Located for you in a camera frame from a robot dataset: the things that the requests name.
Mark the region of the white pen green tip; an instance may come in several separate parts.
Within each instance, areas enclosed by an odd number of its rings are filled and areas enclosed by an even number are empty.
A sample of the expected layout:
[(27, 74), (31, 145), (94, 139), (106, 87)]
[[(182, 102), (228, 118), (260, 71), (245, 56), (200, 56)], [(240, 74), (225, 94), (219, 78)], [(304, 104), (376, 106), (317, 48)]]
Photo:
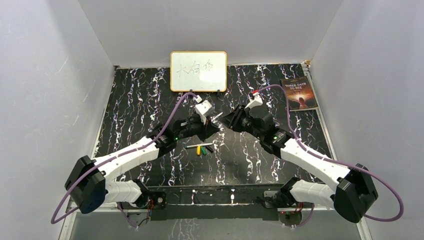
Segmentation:
[(222, 112), (219, 113), (219, 114), (217, 114), (216, 116), (212, 117), (210, 121), (211, 122), (216, 122), (222, 114), (223, 114)]

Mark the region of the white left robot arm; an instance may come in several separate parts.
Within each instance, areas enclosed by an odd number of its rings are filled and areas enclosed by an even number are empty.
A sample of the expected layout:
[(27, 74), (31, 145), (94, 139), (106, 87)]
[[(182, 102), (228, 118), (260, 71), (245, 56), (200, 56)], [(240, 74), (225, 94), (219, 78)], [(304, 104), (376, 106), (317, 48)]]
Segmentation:
[(80, 157), (64, 187), (83, 214), (114, 202), (144, 208), (152, 199), (152, 192), (140, 180), (117, 181), (117, 177), (170, 153), (179, 140), (196, 136), (204, 142), (219, 131), (219, 126), (209, 117), (203, 123), (197, 113), (185, 119), (171, 120), (168, 126), (158, 124), (139, 141), (109, 155), (95, 159), (87, 155)]

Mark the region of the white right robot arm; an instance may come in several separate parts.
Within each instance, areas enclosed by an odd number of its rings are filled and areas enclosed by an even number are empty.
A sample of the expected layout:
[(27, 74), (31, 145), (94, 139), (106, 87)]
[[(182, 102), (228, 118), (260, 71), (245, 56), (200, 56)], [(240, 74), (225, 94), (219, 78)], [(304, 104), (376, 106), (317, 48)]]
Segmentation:
[(274, 196), (264, 198), (271, 208), (295, 207), (307, 202), (334, 209), (345, 220), (358, 223), (378, 198), (372, 178), (364, 173), (366, 167), (330, 163), (325, 160), (326, 155), (299, 146), (292, 133), (275, 124), (263, 105), (253, 108), (237, 105), (219, 121), (234, 132), (251, 134), (267, 153), (301, 167), (322, 181), (312, 183), (291, 178)]

